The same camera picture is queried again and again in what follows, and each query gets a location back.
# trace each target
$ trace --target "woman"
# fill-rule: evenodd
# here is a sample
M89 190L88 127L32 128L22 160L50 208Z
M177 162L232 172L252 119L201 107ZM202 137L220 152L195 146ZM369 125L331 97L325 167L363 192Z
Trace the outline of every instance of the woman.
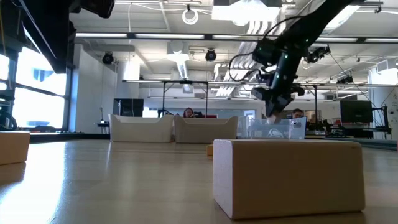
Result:
M183 117L184 118L194 118L195 114L193 113L193 109L192 108L185 109Z

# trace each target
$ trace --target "orange object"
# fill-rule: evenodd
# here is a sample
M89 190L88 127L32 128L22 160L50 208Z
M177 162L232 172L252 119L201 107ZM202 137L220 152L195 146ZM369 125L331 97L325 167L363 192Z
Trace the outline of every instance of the orange object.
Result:
M213 145L207 146L207 156L213 156Z

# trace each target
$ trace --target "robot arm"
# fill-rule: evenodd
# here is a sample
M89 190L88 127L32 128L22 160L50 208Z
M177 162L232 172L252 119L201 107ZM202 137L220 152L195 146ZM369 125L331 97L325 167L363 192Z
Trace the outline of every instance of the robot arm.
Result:
M265 67L277 65L274 73L262 78L269 89L254 88L252 94L266 102L266 116L280 113L293 101L291 94L304 91L293 81L305 51L318 39L328 23L354 0L325 0L313 13L295 22L276 40L266 36L258 42L253 60Z

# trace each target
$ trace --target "person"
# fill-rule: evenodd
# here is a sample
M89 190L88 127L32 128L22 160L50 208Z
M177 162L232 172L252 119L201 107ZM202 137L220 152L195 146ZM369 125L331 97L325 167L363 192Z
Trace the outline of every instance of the person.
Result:
M304 112L301 109L296 108L293 110L293 113L292 113L293 119L302 118L303 116L304 116Z
M195 114L193 113L193 109L192 108L187 108L184 110L184 114L183 114L184 118L194 118Z

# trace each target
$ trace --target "computer screen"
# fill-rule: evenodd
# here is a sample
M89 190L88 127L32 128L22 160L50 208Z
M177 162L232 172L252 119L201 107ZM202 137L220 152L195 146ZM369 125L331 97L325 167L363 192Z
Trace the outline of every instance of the computer screen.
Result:
M361 100L341 100L340 115L342 123L373 122L372 103Z

